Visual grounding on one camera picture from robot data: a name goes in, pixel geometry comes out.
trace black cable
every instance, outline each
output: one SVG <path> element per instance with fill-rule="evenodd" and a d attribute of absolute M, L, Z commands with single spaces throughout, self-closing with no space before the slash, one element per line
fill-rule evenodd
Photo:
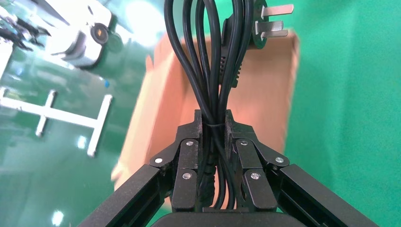
<path fill-rule="evenodd" d="M 210 40 L 211 40 L 211 69 L 209 78 L 209 98 L 210 108 L 215 118 L 218 115 L 218 79 L 220 73 L 220 58 L 221 58 L 221 31 L 220 31 L 220 20 L 218 18 L 218 12 L 216 3 L 214 0 L 203 0 L 205 8 L 208 14 L 209 26 L 210 26 Z M 220 209 L 225 195 L 226 195 L 226 179 L 227 184 L 232 184 L 230 177 L 224 176 L 223 164 L 220 157 L 217 163 L 219 184 L 218 184 L 218 201 L 215 204 L 216 209 Z"/>
<path fill-rule="evenodd" d="M 192 67 L 195 70 L 196 79 L 200 88 L 202 89 L 202 93 L 205 98 L 209 99 L 209 93 L 205 86 L 205 82 L 203 79 L 203 74 L 201 70 L 201 65 L 199 65 L 198 55 L 195 51 L 195 46 L 193 45 L 192 39 L 192 30 L 191 30 L 191 7 L 192 7 L 192 0 L 184 0 L 183 4 L 183 32 L 185 38 L 185 45 L 188 49 L 189 56 L 192 60 Z"/>
<path fill-rule="evenodd" d="M 196 38 L 198 40 L 200 64 L 202 65 L 203 69 L 202 71 L 203 80 L 205 81 L 208 94 L 210 95 L 208 86 L 210 78 L 210 65 L 209 65 L 208 51 L 206 49 L 205 31 L 203 28 L 204 13 L 205 13 L 205 3 L 203 3 L 203 0 L 198 0 L 198 2 L 196 3 L 196 10 L 195 10 Z"/>
<path fill-rule="evenodd" d="M 214 0 L 203 0 L 208 13 L 211 40 L 211 68 L 210 68 L 210 108 L 215 117 L 218 112 L 218 78 L 220 74 L 221 58 L 221 31 L 220 20 Z"/>
<path fill-rule="evenodd" d="M 195 72 L 191 66 L 191 63 L 186 57 L 183 48 L 181 47 L 180 40 L 178 39 L 173 18 L 173 3 L 174 0 L 166 0 L 164 4 L 164 18 L 165 18 L 168 38 L 170 40 L 171 46 L 175 54 L 177 55 L 178 60 L 180 61 L 181 65 L 184 68 L 185 73 L 187 74 L 188 80 L 192 86 L 192 89 L 194 91 L 196 100 L 198 101 L 203 117 L 205 117 L 206 121 L 209 124 L 215 124 L 216 122 L 214 120 L 214 117 L 207 105 L 204 96 L 202 95 L 201 88 L 196 80 Z"/>
<path fill-rule="evenodd" d="M 226 198 L 226 176 L 223 171 L 224 166 L 221 161 L 218 161 L 217 174 L 218 174 L 218 196 L 214 204 L 214 208 L 220 209 L 223 206 L 224 199 Z"/>
<path fill-rule="evenodd" d="M 249 46 L 249 40 L 252 36 L 253 27 L 253 1 L 245 0 L 245 21 L 242 32 L 241 45 L 239 47 L 238 57 L 234 67 L 234 73 L 238 72 L 241 67 L 242 61 L 244 60 L 246 50 Z"/>
<path fill-rule="evenodd" d="M 243 3 L 242 0 L 232 0 L 233 10 L 234 10 L 234 23 L 233 29 L 231 30 L 231 39 L 228 46 L 228 56 L 226 61 L 226 66 L 223 72 L 223 83 L 221 85 L 220 96 L 218 99 L 218 118 L 219 123 L 224 122 L 226 115 L 228 94 L 230 92 L 231 84 L 234 75 L 234 66 L 237 59 L 241 32 L 242 32 L 242 22 L 243 22 Z"/>
<path fill-rule="evenodd" d="M 196 75 L 191 66 L 191 63 L 189 62 L 188 58 L 186 57 L 186 55 L 181 47 L 180 40 L 178 39 L 178 35 L 177 35 L 176 29 L 174 26 L 174 19 L 173 19 L 173 3 L 174 3 L 174 0 L 166 0 L 165 4 L 164 4 L 165 23 L 166 23 L 167 34 L 168 34 L 171 46 L 188 76 L 189 82 L 193 88 L 195 97 L 198 101 L 198 104 L 202 111 L 203 117 L 206 119 L 206 122 L 208 124 L 216 124 L 216 120 L 215 120 L 212 112 L 210 111 L 205 98 L 202 95 L 199 84 L 196 81 Z M 224 167 L 228 170 L 228 174 L 227 174 L 228 191 L 230 194 L 233 195 L 232 197 L 235 198 L 234 171 L 232 170 L 232 168 L 230 168 L 230 166 L 228 164 L 228 160 L 227 160 L 227 157 L 225 154 L 224 144 L 222 142 L 224 140 L 221 140 L 222 136 L 221 136 L 220 130 L 218 130 L 217 128 L 211 128 L 211 131 L 212 131 L 213 141 L 219 152 L 219 158 L 221 159 L 221 163 L 223 163 Z"/>

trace brown cardboard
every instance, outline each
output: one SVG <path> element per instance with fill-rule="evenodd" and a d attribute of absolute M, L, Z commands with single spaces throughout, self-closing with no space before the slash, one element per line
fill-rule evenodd
<path fill-rule="evenodd" d="M 210 40 L 207 40 L 210 52 Z M 283 153 L 298 67 L 298 39 L 270 38 L 262 50 L 246 52 L 238 87 L 228 109 L 237 122 L 253 126 L 258 139 Z M 116 190 L 149 159 L 170 145 L 177 127 L 192 122 L 199 109 L 193 90 L 168 37 L 146 59 L 146 75 L 120 159 L 112 172 Z"/>

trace cable bundle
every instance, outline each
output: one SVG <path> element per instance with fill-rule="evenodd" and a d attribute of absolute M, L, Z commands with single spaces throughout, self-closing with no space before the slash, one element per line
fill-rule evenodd
<path fill-rule="evenodd" d="M 174 26 L 173 1 L 165 0 L 164 16 L 167 34 L 178 60 L 182 64 L 198 101 L 203 125 L 203 160 L 198 173 L 200 180 L 199 197 L 202 206 L 210 206 L 214 195 L 215 166 L 219 177 L 218 199 L 214 208 L 220 209 L 228 187 L 227 209 L 235 205 L 234 171 L 229 164 L 224 145 L 224 123 L 228 95 L 233 80 L 244 59 L 252 35 L 253 0 L 232 0 L 233 22 L 228 44 L 228 55 L 224 59 L 225 67 L 221 74 L 223 80 L 219 93 L 219 75 L 221 59 L 221 31 L 218 11 L 214 0 L 197 0 L 195 26 L 198 41 L 199 59 L 192 40 L 191 7 L 192 0 L 183 3 L 183 30 L 188 49 L 187 58 L 181 47 Z M 208 14 L 211 37 L 211 64 L 206 50 L 203 27 L 204 11 Z"/>

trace plug prong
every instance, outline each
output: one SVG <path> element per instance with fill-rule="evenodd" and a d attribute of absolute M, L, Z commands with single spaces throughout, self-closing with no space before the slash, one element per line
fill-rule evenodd
<path fill-rule="evenodd" d="M 278 16 L 278 15 L 291 14 L 293 11 L 294 11 L 293 4 L 274 6 L 274 7 L 263 6 L 261 17 L 263 18 L 265 16 Z"/>

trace white machine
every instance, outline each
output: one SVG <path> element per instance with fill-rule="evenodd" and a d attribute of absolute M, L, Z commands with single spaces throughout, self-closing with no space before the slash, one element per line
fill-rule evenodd
<path fill-rule="evenodd" d="M 45 51 L 76 67 L 96 64 L 107 41 L 111 12 L 96 0 L 17 0 L 52 35 Z"/>

